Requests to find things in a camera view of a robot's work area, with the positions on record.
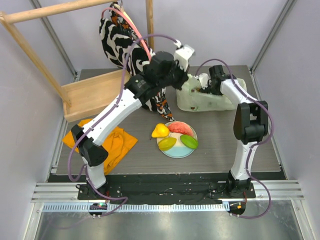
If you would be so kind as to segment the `green avocado print plastic bag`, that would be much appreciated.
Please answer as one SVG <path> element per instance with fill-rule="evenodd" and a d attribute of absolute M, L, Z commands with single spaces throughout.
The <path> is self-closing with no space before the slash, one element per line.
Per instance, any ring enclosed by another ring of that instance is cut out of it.
<path fill-rule="evenodd" d="M 188 74 L 182 89 L 176 90 L 178 108 L 187 112 L 233 111 L 237 108 L 225 95 L 202 93 L 201 88 L 198 76 Z"/>

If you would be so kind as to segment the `red fake watermelon slice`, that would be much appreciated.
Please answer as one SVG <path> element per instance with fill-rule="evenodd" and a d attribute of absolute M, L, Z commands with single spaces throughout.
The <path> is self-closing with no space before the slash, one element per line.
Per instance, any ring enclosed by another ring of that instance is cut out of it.
<path fill-rule="evenodd" d="M 185 122 L 173 121 L 167 127 L 169 131 L 172 133 L 179 133 L 179 134 L 188 135 L 191 137 L 194 136 L 194 132 L 192 128 Z"/>

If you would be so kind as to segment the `yellow fake pear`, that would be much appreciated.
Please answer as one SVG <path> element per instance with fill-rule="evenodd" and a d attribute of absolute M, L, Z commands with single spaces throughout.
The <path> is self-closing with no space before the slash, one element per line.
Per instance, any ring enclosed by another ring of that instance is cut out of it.
<path fill-rule="evenodd" d="M 165 138 L 169 135 L 170 130 L 163 123 L 158 123 L 151 133 L 152 138 Z"/>

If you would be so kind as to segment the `green fake fruit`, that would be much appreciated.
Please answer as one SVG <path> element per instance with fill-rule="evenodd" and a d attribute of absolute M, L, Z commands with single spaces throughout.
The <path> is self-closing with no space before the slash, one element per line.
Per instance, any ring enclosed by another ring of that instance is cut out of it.
<path fill-rule="evenodd" d="M 180 141 L 190 149 L 197 149 L 199 146 L 198 140 L 190 135 L 186 135 L 186 134 L 181 135 Z"/>

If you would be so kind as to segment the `cream and blue ceramic plate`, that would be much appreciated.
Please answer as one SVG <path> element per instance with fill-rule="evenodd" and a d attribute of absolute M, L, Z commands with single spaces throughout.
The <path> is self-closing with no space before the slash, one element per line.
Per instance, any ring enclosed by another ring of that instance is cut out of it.
<path fill-rule="evenodd" d="M 193 130 L 193 133 L 194 133 L 194 138 L 197 139 L 198 141 L 198 136 L 195 132 L 195 130 L 192 128 Z M 166 156 L 170 157 L 170 158 L 174 158 L 174 159 L 181 159 L 181 158 L 185 158 L 189 155 L 191 155 L 195 149 L 191 149 L 191 148 L 188 148 L 186 147 L 181 141 L 180 141 L 180 136 L 183 135 L 181 133 L 175 133 L 175 132 L 170 132 L 169 135 L 167 137 L 158 137 L 156 138 L 156 143 L 157 143 L 157 146 L 158 146 L 158 143 L 159 141 L 161 141 L 162 139 L 164 138 L 168 138 L 168 137 L 172 137 L 172 138 L 176 138 L 176 143 L 175 145 L 167 150 L 167 151 L 160 151 L 162 153 L 164 153 Z"/>

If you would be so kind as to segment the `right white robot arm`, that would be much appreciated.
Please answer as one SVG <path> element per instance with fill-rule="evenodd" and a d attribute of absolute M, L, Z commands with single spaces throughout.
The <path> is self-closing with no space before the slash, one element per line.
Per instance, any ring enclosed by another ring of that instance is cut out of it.
<path fill-rule="evenodd" d="M 226 193 L 233 198 L 249 189 L 251 166 L 258 145 L 268 134 L 268 104 L 249 95 L 233 74 L 226 74 L 221 65 L 209 68 L 197 79 L 201 91 L 218 97 L 227 97 L 236 106 L 233 134 L 237 139 L 234 164 L 228 173 Z"/>

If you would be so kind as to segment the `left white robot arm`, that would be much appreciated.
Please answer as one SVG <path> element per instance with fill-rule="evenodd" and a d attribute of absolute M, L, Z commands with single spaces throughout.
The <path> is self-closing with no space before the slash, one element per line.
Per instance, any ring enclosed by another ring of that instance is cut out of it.
<path fill-rule="evenodd" d="M 109 153 L 102 146 L 107 136 L 131 113 L 165 87 L 181 90 L 188 80 L 189 60 L 193 52 L 186 47 L 174 54 L 157 52 L 142 72 L 131 76 L 122 85 L 119 95 L 93 120 L 84 126 L 74 125 L 71 129 L 75 147 L 78 148 L 89 184 L 89 194 L 100 200 L 107 192 L 103 163 Z"/>

